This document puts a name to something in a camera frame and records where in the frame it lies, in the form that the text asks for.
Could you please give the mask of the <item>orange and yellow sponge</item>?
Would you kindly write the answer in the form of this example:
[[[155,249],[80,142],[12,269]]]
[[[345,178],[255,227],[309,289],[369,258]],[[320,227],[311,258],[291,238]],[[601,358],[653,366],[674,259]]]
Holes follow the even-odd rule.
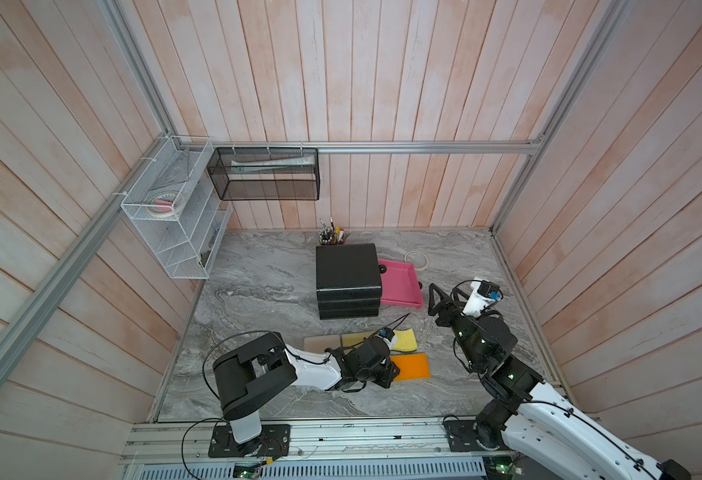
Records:
[[[391,357],[399,373],[394,378],[395,382],[427,379],[431,377],[428,358],[425,353],[394,355]]]

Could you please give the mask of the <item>pink drawer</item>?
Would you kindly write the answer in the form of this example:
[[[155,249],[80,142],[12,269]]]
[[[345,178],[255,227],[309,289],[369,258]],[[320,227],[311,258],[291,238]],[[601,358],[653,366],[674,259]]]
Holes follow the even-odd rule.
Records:
[[[422,285],[412,264],[380,259],[379,270],[382,285],[382,304],[415,309],[422,308]]]

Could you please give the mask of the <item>white foam sponge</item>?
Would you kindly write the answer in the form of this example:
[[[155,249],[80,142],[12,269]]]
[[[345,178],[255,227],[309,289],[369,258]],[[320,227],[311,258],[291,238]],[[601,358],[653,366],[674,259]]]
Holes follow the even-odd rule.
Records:
[[[340,334],[307,337],[304,339],[303,350],[311,353],[322,354],[327,350],[335,350],[342,346]]]

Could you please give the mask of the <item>black drawer cabinet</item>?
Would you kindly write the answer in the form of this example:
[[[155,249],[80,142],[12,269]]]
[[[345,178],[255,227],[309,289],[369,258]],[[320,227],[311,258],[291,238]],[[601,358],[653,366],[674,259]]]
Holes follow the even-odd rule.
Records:
[[[382,280],[376,246],[317,246],[316,298],[321,320],[377,317]]]

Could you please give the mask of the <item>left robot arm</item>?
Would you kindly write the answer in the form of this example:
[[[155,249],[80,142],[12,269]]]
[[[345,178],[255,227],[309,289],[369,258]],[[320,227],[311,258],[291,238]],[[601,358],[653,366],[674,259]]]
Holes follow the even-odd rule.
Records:
[[[387,389],[400,374],[391,359],[398,337],[389,327],[322,354],[294,348],[275,331],[257,333],[212,364],[222,418],[239,447],[262,437],[260,409],[290,386],[356,393],[370,383]]]

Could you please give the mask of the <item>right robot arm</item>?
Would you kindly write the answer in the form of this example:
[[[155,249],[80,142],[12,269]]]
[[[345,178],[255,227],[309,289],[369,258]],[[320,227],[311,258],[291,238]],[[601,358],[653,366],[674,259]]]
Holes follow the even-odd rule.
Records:
[[[659,461],[619,439],[515,357],[518,339],[494,308],[503,297],[499,286],[470,284],[470,293],[430,284],[428,314],[451,330],[454,356],[492,398],[472,423],[475,443],[513,450],[562,479],[690,478],[678,462]]]

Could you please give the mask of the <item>tape roll on shelf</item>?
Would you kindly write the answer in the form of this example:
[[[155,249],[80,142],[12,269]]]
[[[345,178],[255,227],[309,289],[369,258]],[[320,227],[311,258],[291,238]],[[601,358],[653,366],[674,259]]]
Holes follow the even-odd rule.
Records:
[[[147,213],[157,219],[167,219],[178,215],[183,208],[178,191],[165,191],[158,193],[147,201]]]

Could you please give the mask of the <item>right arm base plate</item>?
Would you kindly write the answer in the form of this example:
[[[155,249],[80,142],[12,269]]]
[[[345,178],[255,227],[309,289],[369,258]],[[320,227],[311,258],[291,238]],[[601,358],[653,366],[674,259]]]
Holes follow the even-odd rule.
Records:
[[[447,435],[449,449],[453,453],[488,452],[488,448],[480,439],[477,423],[473,419],[460,419],[455,415],[447,415],[442,419],[442,427]]]

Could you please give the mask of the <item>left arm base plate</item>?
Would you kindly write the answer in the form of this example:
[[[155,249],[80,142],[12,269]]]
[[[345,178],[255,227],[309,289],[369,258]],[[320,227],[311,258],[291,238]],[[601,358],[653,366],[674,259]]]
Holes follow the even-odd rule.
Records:
[[[244,444],[235,441],[232,428],[216,425],[213,428],[208,449],[210,458],[280,458],[289,452],[291,426],[289,424],[266,424],[261,434]]]

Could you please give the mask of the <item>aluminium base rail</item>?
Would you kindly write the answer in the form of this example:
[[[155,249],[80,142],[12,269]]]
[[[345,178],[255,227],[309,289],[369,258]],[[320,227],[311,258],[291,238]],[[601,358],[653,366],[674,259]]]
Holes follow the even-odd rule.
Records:
[[[286,461],[456,457],[440,417],[395,419],[288,420],[288,442],[270,440],[261,448]],[[211,462],[212,422],[138,424],[132,428],[120,465]]]

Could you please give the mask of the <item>black mesh wall basket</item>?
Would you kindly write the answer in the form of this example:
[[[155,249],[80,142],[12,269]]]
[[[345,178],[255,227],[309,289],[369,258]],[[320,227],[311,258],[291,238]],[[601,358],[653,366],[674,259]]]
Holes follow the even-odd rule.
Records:
[[[316,201],[319,154],[313,148],[217,147],[207,172],[223,201]]]

